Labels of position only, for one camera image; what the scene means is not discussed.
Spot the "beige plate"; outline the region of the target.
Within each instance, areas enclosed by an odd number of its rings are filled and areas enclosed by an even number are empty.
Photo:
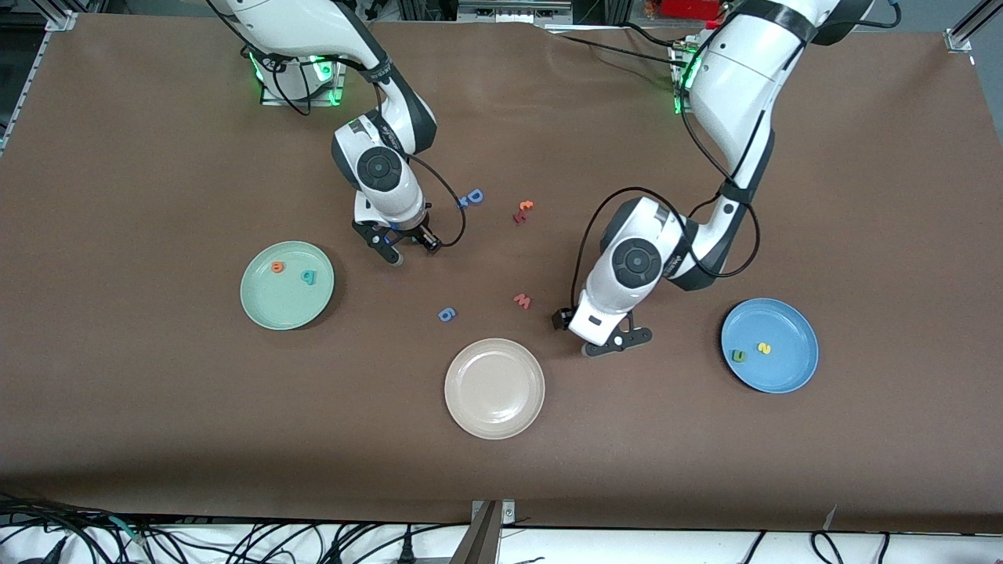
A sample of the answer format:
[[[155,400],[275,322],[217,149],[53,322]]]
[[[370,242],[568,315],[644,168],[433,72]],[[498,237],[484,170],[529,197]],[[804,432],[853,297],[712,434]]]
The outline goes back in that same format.
[[[463,432],[504,440],[526,431],[545,402],[540,361],[523,344],[491,337],[458,351],[444,379],[444,400]]]

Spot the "light green plate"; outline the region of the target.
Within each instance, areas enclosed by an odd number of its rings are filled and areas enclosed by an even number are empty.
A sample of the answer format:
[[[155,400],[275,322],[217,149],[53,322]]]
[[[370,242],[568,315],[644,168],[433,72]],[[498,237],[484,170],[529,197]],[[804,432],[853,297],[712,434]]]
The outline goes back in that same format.
[[[273,273],[273,261],[284,262],[285,271]],[[304,270],[317,271],[315,285],[301,280]],[[241,275],[239,297],[244,314],[254,324],[269,330],[294,330],[319,317],[335,289],[334,266],[319,247],[304,240],[283,240],[248,262]]]

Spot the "blue plate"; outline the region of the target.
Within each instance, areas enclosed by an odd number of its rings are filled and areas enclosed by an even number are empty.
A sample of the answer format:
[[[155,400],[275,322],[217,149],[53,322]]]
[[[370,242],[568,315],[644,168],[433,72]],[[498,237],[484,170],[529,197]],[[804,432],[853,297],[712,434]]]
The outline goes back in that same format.
[[[768,356],[757,344],[773,347]],[[753,298],[734,306],[724,318],[720,345],[725,364],[748,388],[769,394],[794,392],[816,373],[820,344],[812,324],[795,307],[772,298]],[[731,360],[732,350],[748,360]]]

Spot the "brown table cover sheet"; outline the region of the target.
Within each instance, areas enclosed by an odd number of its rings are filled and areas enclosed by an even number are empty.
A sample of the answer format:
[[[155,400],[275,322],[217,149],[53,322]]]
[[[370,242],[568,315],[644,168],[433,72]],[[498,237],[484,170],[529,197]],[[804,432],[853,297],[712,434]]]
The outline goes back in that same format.
[[[775,106],[755,263],[660,282],[635,311],[652,342],[587,358],[549,318],[598,204],[645,186],[686,212],[720,183],[666,71],[524,23],[373,31],[436,112],[424,160],[484,193],[458,246],[398,267],[352,230],[330,153],[370,85],[299,117],[260,106],[216,20],[86,15],[53,36],[0,157],[0,490],[132,513],[461,522],[508,497],[533,526],[1003,532],[1003,146],[941,36],[810,47]],[[319,247],[336,289],[269,330],[241,275],[283,240]],[[816,332],[794,392],[725,364],[724,318],[753,298]],[[545,375],[511,439],[463,432],[444,400],[456,353],[491,337]]]

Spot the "red box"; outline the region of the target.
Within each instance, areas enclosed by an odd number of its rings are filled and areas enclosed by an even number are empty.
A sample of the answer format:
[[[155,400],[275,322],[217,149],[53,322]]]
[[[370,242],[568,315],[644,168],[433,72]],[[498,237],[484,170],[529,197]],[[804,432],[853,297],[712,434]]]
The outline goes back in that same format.
[[[662,16],[681,20],[716,20],[722,0],[660,0]]]

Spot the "aluminium extrusion bar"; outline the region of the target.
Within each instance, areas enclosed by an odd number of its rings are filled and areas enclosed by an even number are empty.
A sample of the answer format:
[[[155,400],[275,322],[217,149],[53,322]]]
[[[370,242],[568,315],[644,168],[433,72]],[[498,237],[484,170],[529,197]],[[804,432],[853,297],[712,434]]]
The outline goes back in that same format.
[[[972,38],[1000,14],[1003,14],[1003,0],[978,0],[956,24],[943,33],[948,52],[970,52]]]

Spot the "aluminium mount post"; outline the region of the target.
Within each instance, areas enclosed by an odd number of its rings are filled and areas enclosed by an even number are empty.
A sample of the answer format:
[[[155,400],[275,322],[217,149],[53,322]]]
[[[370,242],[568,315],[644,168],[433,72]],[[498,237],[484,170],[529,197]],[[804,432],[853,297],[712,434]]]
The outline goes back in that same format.
[[[501,527],[515,524],[516,502],[477,500],[472,507],[472,522],[449,564],[498,564]]]

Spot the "grey metal frame rack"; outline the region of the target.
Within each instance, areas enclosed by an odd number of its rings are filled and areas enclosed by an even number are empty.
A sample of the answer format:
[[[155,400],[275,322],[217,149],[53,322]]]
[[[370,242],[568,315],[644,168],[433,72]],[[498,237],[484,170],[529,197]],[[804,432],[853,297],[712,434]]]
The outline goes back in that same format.
[[[630,18],[642,0],[389,0],[401,20],[609,26]]]

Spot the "silver table edge rail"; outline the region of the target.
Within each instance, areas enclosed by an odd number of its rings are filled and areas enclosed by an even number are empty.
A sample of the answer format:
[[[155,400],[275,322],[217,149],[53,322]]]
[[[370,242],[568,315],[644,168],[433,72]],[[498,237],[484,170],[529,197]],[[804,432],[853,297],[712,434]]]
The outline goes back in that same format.
[[[16,125],[48,39],[43,26],[0,26],[0,156]]]

